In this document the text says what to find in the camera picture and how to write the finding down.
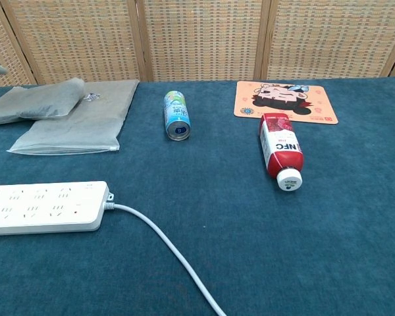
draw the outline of power strip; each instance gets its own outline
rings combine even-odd
[[[104,181],[0,186],[0,235],[97,230],[112,199]]]

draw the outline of white cable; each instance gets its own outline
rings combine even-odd
[[[170,250],[175,254],[178,260],[183,264],[183,266],[186,268],[186,270],[189,272],[190,276],[193,278],[193,281],[195,281],[197,287],[200,289],[202,292],[203,296],[205,296],[206,300],[208,301],[209,304],[211,304],[211,307],[217,313],[218,316],[226,316],[224,311],[219,307],[219,305],[216,303],[212,295],[209,293],[209,291],[206,289],[205,285],[203,285],[202,281],[200,281],[200,278],[196,274],[196,272],[193,270],[192,266],[187,262],[187,260],[183,257],[183,255],[177,250],[177,248],[172,244],[172,242],[169,240],[167,236],[163,233],[161,229],[149,218],[147,218],[145,215],[142,213],[138,212],[137,210],[125,206],[125,205],[120,205],[120,204],[114,204],[114,203],[106,203],[105,204],[105,209],[121,209],[123,211],[129,212],[137,217],[139,217],[141,220],[143,220],[146,224],[148,224],[157,234],[161,239],[166,243],[166,245],[170,248]]]

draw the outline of cartoon character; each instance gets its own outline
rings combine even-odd
[[[258,107],[272,107],[280,110],[292,110],[295,114],[308,115],[311,105],[306,102],[309,91],[307,86],[282,86],[279,84],[262,84],[255,90],[253,104]]]

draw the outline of white bottle cap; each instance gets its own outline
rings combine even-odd
[[[297,190],[303,182],[300,172],[294,168],[282,169],[276,176],[276,181],[284,191]]]

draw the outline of cartoon mouse pad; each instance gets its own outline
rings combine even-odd
[[[297,122],[338,123],[321,86],[237,82],[234,115],[260,119],[263,113],[285,113]]]

